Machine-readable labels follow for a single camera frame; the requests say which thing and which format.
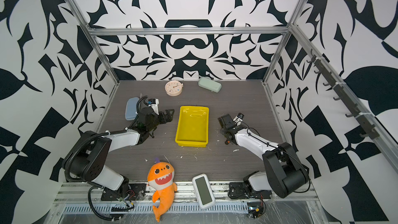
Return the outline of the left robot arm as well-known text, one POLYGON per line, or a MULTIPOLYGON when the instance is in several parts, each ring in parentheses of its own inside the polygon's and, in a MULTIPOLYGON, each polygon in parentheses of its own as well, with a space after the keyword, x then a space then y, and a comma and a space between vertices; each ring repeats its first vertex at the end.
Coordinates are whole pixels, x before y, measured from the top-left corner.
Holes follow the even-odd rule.
POLYGON ((156 113, 152 107, 140 110, 132 127, 120 131, 86 131, 62 163, 68 182, 86 182, 115 192, 126 192, 128 178, 105 165, 108 153, 128 146, 141 145, 161 124, 173 121, 175 110, 156 113))

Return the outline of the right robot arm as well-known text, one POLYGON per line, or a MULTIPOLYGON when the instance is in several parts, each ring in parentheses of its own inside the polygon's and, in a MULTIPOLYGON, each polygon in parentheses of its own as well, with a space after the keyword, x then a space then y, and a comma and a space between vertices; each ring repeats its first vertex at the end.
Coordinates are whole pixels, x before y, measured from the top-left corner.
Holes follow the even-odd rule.
POLYGON ((221 134, 226 144, 234 144, 252 152, 263 161, 265 171, 253 172, 243 179, 247 196, 262 191, 272 191, 280 198, 308 184, 311 180, 293 147, 288 143, 277 144, 262 138, 258 132, 243 122, 244 115, 232 118, 229 114, 218 118, 221 134))

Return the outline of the yellow plastic bin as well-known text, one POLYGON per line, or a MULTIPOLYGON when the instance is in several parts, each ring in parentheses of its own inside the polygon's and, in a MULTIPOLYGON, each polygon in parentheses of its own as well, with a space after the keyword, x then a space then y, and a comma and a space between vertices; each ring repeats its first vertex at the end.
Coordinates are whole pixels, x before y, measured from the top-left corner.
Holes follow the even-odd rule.
POLYGON ((205 148, 208 144, 209 108, 182 106, 175 142, 179 146, 205 148))

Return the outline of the green pencil case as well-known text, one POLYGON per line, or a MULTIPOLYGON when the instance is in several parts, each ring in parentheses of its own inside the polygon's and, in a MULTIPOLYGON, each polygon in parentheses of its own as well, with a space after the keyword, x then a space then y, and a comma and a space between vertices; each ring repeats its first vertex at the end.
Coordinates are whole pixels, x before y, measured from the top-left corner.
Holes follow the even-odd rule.
POLYGON ((198 86, 215 93, 218 93, 222 88, 221 83, 218 83, 207 77, 201 77, 198 81, 198 86))

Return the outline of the orange shark plush toy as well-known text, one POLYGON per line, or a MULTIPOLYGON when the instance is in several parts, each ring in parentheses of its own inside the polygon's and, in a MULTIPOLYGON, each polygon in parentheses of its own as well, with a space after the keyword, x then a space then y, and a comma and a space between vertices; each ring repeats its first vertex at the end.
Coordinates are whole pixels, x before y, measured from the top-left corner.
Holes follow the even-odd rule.
POLYGON ((154 164, 147 176, 148 185, 155 192, 152 195, 152 202, 160 201, 159 206, 152 206, 155 219, 158 223, 161 216, 165 214, 172 206, 177 192, 177 185, 174 182, 175 169, 168 162, 158 162, 154 164))

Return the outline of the white digital clock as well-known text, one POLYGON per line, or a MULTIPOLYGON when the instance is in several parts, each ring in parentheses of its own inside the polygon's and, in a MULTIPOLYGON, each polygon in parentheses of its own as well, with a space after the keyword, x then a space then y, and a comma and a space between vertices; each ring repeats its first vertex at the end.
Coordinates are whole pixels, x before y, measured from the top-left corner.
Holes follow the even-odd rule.
POLYGON ((216 204, 208 176, 200 174, 192 179, 195 196, 200 209, 208 209, 216 204))

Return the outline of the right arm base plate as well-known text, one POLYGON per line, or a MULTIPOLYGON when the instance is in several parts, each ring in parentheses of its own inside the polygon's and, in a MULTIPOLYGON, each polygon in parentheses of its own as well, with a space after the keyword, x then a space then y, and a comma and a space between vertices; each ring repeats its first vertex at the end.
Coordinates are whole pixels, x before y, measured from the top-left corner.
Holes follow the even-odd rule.
POLYGON ((244 182, 230 182, 228 197, 232 200, 242 199, 270 199, 270 190, 255 191, 244 182))

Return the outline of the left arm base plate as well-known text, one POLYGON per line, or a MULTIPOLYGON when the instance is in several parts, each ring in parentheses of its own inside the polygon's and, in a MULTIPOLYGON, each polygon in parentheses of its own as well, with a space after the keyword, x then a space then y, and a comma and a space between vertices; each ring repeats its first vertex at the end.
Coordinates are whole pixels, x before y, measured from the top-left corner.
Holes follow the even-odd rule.
POLYGON ((105 188, 101 200, 102 201, 117 201, 123 198, 126 201, 141 200, 145 196, 146 191, 145 183, 129 183, 124 184, 118 190, 113 191, 105 188))

